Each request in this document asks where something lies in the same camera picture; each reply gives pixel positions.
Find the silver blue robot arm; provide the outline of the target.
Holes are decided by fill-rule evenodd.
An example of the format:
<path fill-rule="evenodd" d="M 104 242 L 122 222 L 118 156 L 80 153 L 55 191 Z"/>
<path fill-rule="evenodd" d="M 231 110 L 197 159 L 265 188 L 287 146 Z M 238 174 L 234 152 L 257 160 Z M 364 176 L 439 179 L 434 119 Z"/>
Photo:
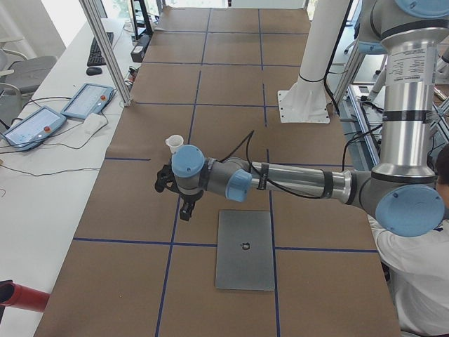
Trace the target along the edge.
<path fill-rule="evenodd" d="M 207 158 L 183 145 L 158 172 L 156 190 L 183 199 L 189 220 L 204 192 L 244 201 L 250 188 L 281 190 L 307 199 L 337 199 L 363 209 L 386 230 L 403 237 L 437 227 L 445 213 L 427 166 L 437 46 L 448 35 L 447 1 L 364 1 L 355 51 L 385 54 L 387 66 L 380 160 L 371 171 L 330 172 Z"/>

